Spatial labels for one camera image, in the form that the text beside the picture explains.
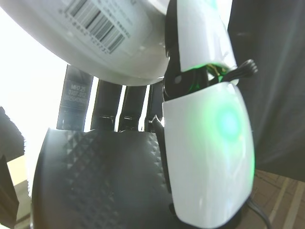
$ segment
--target green light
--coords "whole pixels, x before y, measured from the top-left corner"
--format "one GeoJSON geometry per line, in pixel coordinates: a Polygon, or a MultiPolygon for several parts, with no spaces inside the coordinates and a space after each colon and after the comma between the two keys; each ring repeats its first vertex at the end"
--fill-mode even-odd
{"type": "Polygon", "coordinates": [[[224,139],[238,139],[241,133],[241,122],[237,111],[233,107],[220,109],[216,121],[218,130],[224,139]]]}

